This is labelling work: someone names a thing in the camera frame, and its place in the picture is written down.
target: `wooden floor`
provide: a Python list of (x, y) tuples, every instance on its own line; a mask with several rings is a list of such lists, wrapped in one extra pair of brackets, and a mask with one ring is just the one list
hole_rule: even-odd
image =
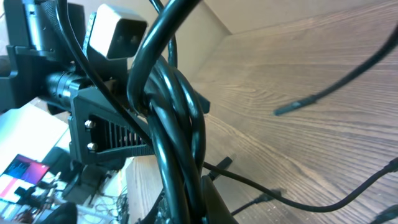
[[(280, 105), (316, 93), (373, 54), (398, 21), (398, 1), (380, 1), (227, 37), (191, 78), (210, 99), (206, 161), (234, 158), (230, 171), (310, 205), (339, 201), (398, 156), (398, 50), (339, 92), (281, 117)], [(134, 185), (154, 181), (136, 158)], [(143, 216), (157, 196), (141, 187), (130, 198)], [(259, 195), (228, 178), (215, 185), (234, 210)], [(252, 206), (240, 223), (369, 223), (398, 203), (398, 174), (389, 174), (333, 213), (309, 213), (279, 202)]]

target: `electronic device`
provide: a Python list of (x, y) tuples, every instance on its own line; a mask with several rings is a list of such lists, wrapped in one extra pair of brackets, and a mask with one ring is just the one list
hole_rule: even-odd
[(49, 170), (49, 166), (18, 154), (0, 176), (0, 198), (17, 203), (18, 188), (29, 189), (37, 185)]
[[(178, 70), (175, 41), (176, 30), (199, 0), (170, 0), (165, 7), (159, 0), (150, 1), (159, 17), (144, 37), (144, 21), (125, 9), (101, 6), (85, 29), (83, 7), (67, 0), (5, 0), (10, 45), (4, 60), (9, 60), (10, 69), (0, 74), (0, 111), (39, 96), (53, 114), (71, 112), (74, 160), (100, 166), (129, 156), (156, 155), (164, 189), (138, 223), (237, 223), (233, 215), (239, 211), (228, 211), (213, 184), (215, 173), (267, 195), (252, 204), (274, 198), (318, 213), (344, 207), (377, 179), (398, 171), (396, 158), (343, 200), (310, 206), (228, 172), (225, 169), (232, 162), (228, 158), (219, 166), (206, 163), (203, 114), (210, 103)], [(167, 44), (168, 61), (161, 56)], [(343, 79), (319, 94), (275, 110), (275, 115), (333, 93), (380, 62), (397, 44), (398, 26), (379, 51)], [(126, 57), (131, 56), (134, 61), (127, 70)], [(213, 173), (201, 177), (202, 168)]]

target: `thin black wire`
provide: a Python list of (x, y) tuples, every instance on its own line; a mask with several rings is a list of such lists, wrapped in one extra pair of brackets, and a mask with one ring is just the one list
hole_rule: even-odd
[(57, 19), (60, 24), (61, 33), (63, 38), (67, 42), (69, 49), (72, 51), (76, 62), (84, 70), (90, 80), (99, 89), (99, 91), (104, 95), (106, 100), (112, 105), (112, 107), (118, 112), (123, 119), (130, 125), (132, 130), (138, 134), (144, 142), (152, 147), (152, 141), (148, 134), (133, 120), (131, 115), (123, 108), (123, 106), (115, 99), (115, 97), (109, 92), (106, 85), (103, 83), (101, 77), (97, 74), (95, 69), (91, 66), (88, 59), (81, 50), (80, 44), (76, 39), (75, 33), (73, 32), (72, 26), (70, 25), (69, 15), (68, 15), (68, 1), (67, 0), (56, 0), (56, 13)]
[(245, 204), (242, 205), (241, 207), (237, 208), (235, 211), (231, 212), (231, 215), (232, 215), (232, 216), (233, 216), (233, 215), (236, 215), (236, 214), (238, 214), (239, 212), (242, 212), (243, 210), (245, 210), (245, 209), (247, 209), (247, 208), (249, 208), (250, 206), (255, 205), (255, 204), (256, 204), (256, 202), (253, 201), (253, 200), (252, 200), (251, 202), (245, 203)]
[[(164, 6), (160, 0), (149, 0), (150, 3), (155, 7), (155, 10), (157, 13), (161, 13), (164, 9)], [(178, 65), (178, 57), (177, 57), (177, 40), (175, 39), (175, 35), (172, 37), (172, 39), (169, 41), (168, 44), (168, 49), (169, 49), (169, 57), (168, 62), (170, 66), (176, 67)]]
[(334, 203), (333, 205), (328, 205), (328, 206), (311, 206), (311, 205), (304, 205), (301, 203), (297, 203), (294, 201), (291, 201), (287, 198), (284, 198), (280, 195), (275, 194), (272, 190), (269, 190), (261, 185), (259, 185), (258, 183), (255, 183), (245, 177), (242, 177), (238, 174), (234, 174), (230, 171), (227, 170), (222, 170), (217, 168), (216, 166), (213, 166), (211, 164), (208, 163), (204, 163), (203, 165), (204, 168), (212, 170), (214, 172), (219, 173), (220, 175), (229, 177), (231, 179), (237, 180), (239, 182), (242, 182), (244, 184), (247, 184), (251, 187), (254, 187), (255, 189), (260, 190), (261, 192), (264, 192), (265, 194), (275, 198), (276, 200), (289, 205), (291, 207), (297, 208), (297, 209), (301, 209), (301, 210), (305, 210), (308, 212), (320, 212), (320, 213), (324, 213), (324, 212), (333, 212), (335, 210), (341, 209), (344, 206), (346, 206), (347, 204), (349, 204), (350, 202), (352, 202), (356, 197), (358, 197), (361, 193), (363, 193), (368, 187), (370, 187), (373, 183), (375, 183), (379, 178), (381, 178), (382, 176), (388, 174), (389, 172), (396, 172), (397, 171), (397, 159), (394, 159), (393, 161), (390, 162), (389, 165), (385, 166), (383, 169), (381, 169), (380, 171), (376, 172), (375, 174), (373, 174), (372, 176), (370, 176), (370, 178), (368, 180), (366, 180), (363, 184), (361, 184), (357, 189), (355, 189), (354, 191), (352, 191), (349, 195), (347, 195), (344, 199), (340, 200), (337, 203)]
[(308, 106), (316, 103), (321, 98), (326, 97), (327, 95), (333, 93), (334, 91), (340, 89), (341, 87), (347, 85), (349, 82), (353, 81), (355, 78), (358, 78), (364, 72), (368, 71), (375, 64), (379, 63), (382, 59), (384, 59), (387, 55), (389, 55), (394, 48), (398, 45), (398, 24), (396, 25), (394, 31), (389, 36), (387, 41), (383, 44), (383, 46), (374, 54), (372, 57), (368, 58), (364, 63), (356, 67), (349, 74), (347, 74), (342, 79), (335, 82), (332, 86), (322, 90), (321, 92), (311, 95), (307, 98), (295, 101), (293, 103), (288, 104), (287, 106), (283, 106), (274, 111), (276, 116), (282, 115), (284, 113), (288, 113), (304, 106)]
[(127, 81), (127, 98), (136, 113), (145, 114), (144, 86), (163, 49), (200, 0), (170, 0), (140, 45)]

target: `wood grain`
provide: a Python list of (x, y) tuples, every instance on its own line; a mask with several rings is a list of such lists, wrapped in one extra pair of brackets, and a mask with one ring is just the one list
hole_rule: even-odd
[(135, 157), (126, 169), (130, 223), (143, 219), (162, 190), (155, 156)]
[[(380, 47), (397, 21), (398, 2), (381, 1), (225, 38), (191, 79), (212, 103), (206, 161), (233, 156), (230, 171), (268, 188), (282, 187), (297, 202), (329, 205), (345, 197), (398, 156), (398, 50), (316, 105), (281, 117), (272, 111), (343, 77)], [(230, 210), (259, 195), (225, 177), (215, 185)], [(397, 204), (397, 195), (398, 175), (389, 174), (332, 213), (269, 202), (236, 218), (369, 223)]]
[(380, 0), (205, 0), (232, 34), (378, 1)]

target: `black cable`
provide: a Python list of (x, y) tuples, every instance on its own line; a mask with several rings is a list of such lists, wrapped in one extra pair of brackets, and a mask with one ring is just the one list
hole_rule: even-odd
[(227, 170), (222, 170), (217, 168), (216, 166), (213, 166), (211, 164), (208, 163), (204, 163), (203, 165), (204, 168), (215, 171), (223, 176), (229, 177), (231, 179), (237, 180), (239, 182), (242, 182), (244, 184), (247, 184), (251, 187), (254, 187), (255, 189), (260, 190), (261, 192), (264, 192), (265, 194), (275, 198), (276, 200), (289, 205), (291, 207), (297, 208), (297, 209), (301, 209), (301, 210), (305, 210), (308, 212), (333, 212), (335, 210), (341, 209), (344, 206), (346, 206), (347, 204), (349, 204), (350, 202), (352, 202), (356, 197), (358, 197), (361, 193), (363, 193), (368, 187), (370, 187), (373, 183), (375, 183), (375, 181), (377, 181), (379, 178), (381, 178), (382, 176), (390, 173), (390, 172), (397, 172), (398, 171), (398, 158), (395, 158), (394, 160), (390, 161), (390, 163), (385, 166), (383, 169), (381, 169), (380, 171), (378, 171), (377, 173), (373, 174), (372, 176), (370, 176), (370, 178), (368, 180), (366, 180), (363, 184), (361, 184), (357, 189), (355, 189), (354, 191), (352, 191), (349, 195), (347, 195), (344, 199), (340, 200), (337, 203), (334, 203), (333, 205), (328, 205), (328, 206), (320, 206), (320, 207), (316, 207), (316, 206), (310, 206), (310, 205), (304, 205), (301, 203), (297, 203), (297, 202), (293, 202), (287, 198), (284, 198), (280, 195), (275, 194), (272, 190), (269, 190), (247, 178), (244, 178), (238, 174), (234, 174), (232, 172), (229, 172)]
[(398, 217), (398, 205), (393, 205), (377, 215), (370, 224), (382, 224)]
[[(155, 10), (157, 11), (157, 13), (160, 14), (163, 11), (164, 6), (160, 0), (149, 0), (149, 1), (155, 7)], [(169, 65), (177, 68), (177, 64), (178, 64), (177, 40), (175, 39), (175, 35), (169, 41), (168, 49), (169, 49), (169, 57), (168, 57)]]
[(56, 13), (57, 19), (60, 24), (61, 33), (63, 38), (66, 40), (69, 49), (72, 51), (76, 62), (84, 70), (90, 80), (99, 89), (99, 91), (104, 95), (104, 97), (109, 101), (112, 107), (123, 117), (124, 120), (130, 125), (132, 130), (140, 136), (144, 142), (152, 147), (152, 141), (150, 140), (148, 134), (133, 120), (131, 115), (123, 108), (123, 106), (115, 99), (115, 97), (109, 92), (106, 85), (103, 83), (101, 77), (97, 74), (95, 69), (91, 66), (88, 59), (84, 55), (81, 47), (76, 39), (75, 33), (73, 32), (72, 26), (70, 24), (68, 15), (68, 1), (67, 0), (56, 0)]
[[(282, 191), (281, 190), (271, 190), (273, 191), (274, 194), (281, 196), (282, 195)], [(231, 212), (231, 215), (236, 215), (239, 212), (242, 212), (243, 210), (247, 209), (248, 207), (250, 207), (251, 205), (255, 205), (258, 203), (262, 203), (262, 202), (269, 202), (271, 200), (274, 200), (275, 198), (267, 195), (267, 194), (261, 194), (260, 196), (258, 196), (257, 198), (255, 198), (254, 200), (242, 205), (241, 207), (239, 207), (238, 209), (236, 209), (235, 211)]]
[(173, 68), (174, 74), (177, 77), (178, 83), (180, 84), (185, 101), (188, 103), (188, 110), (190, 119), (192, 122), (192, 143), (191, 150), (193, 159), (197, 165), (199, 174), (203, 167), (206, 155), (206, 124), (203, 111), (195, 90), (193, 90), (191, 84), (189, 84), (187, 78), (176, 68)]
[(255, 205), (256, 203), (254, 201), (250, 201), (248, 203), (245, 203), (244, 205), (242, 205), (241, 207), (237, 208), (235, 211), (231, 212), (231, 215), (236, 215), (239, 212), (242, 212), (243, 210), (249, 208), (252, 205)]
[(146, 113), (144, 86), (167, 42), (199, 3), (199, 0), (170, 0), (140, 45), (127, 81), (127, 98), (136, 113)]
[(167, 133), (165, 133), (158, 117), (154, 115), (148, 116), (148, 124), (152, 130), (152, 140), (159, 170), (162, 170), (160, 173), (162, 183), (168, 189), (165, 196), (170, 207), (171, 218), (174, 223), (190, 223), (188, 203), (182, 178), (179, 175), (180, 170), (167, 139)]
[(398, 25), (396, 26), (392, 34), (389, 36), (387, 41), (383, 44), (383, 46), (374, 55), (372, 55), (372, 57), (368, 58), (364, 63), (356, 67), (344, 78), (338, 80), (332, 86), (328, 87), (325, 90), (322, 90), (321, 92), (315, 95), (311, 95), (307, 98), (295, 101), (293, 103), (288, 104), (287, 106), (283, 106), (281, 108), (274, 110), (274, 114), (276, 116), (279, 116), (297, 110), (299, 108), (302, 108), (304, 106), (316, 103), (321, 98), (347, 85), (349, 82), (353, 81), (355, 78), (358, 78), (364, 72), (372, 68), (375, 64), (379, 63), (383, 58), (385, 58), (387, 55), (389, 55), (389, 53), (391, 53), (394, 50), (397, 44), (398, 44)]
[(162, 83), (168, 90), (166, 98), (170, 104), (173, 106), (174, 114), (181, 127), (184, 130), (185, 139), (187, 142), (191, 142), (191, 124), (188, 115), (187, 101), (182, 93), (181, 86), (178, 84), (177, 78), (174, 75), (172, 67), (166, 62), (163, 56), (160, 56), (156, 61), (155, 69), (158, 71), (159, 78), (163, 81)]
[[(151, 93), (147, 91), (147, 86), (146, 94), (151, 96)], [(156, 100), (154, 97), (149, 97), (149, 100), (150, 107), (156, 112), (174, 147), (174, 153), (180, 164), (185, 184), (187, 185), (189, 204), (194, 214), (201, 217), (205, 214), (205, 204), (201, 196), (199, 173), (190, 153), (188, 143), (181, 128), (178, 126), (177, 119), (172, 112), (171, 106), (164, 100)]]

